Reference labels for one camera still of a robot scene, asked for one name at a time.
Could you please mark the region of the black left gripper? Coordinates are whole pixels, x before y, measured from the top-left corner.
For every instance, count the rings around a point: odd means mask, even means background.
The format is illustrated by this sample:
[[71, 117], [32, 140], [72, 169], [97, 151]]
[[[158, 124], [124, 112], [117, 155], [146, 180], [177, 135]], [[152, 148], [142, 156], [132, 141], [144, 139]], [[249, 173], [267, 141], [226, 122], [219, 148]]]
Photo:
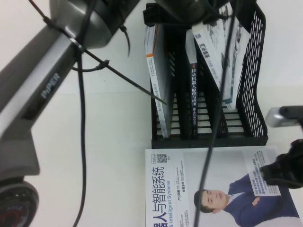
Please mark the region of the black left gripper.
[[207, 0], [156, 0], [161, 7], [160, 23], [194, 25], [211, 18]]

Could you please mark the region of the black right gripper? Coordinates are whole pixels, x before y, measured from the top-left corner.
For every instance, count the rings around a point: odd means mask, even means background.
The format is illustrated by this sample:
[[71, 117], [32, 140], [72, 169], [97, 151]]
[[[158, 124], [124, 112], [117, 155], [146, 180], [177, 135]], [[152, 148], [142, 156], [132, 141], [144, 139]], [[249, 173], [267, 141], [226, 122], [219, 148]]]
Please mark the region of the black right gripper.
[[268, 185], [276, 185], [290, 189], [303, 187], [303, 140], [291, 143], [287, 153], [277, 156], [278, 164], [270, 164], [260, 168], [264, 175], [276, 175], [278, 178], [265, 177]]

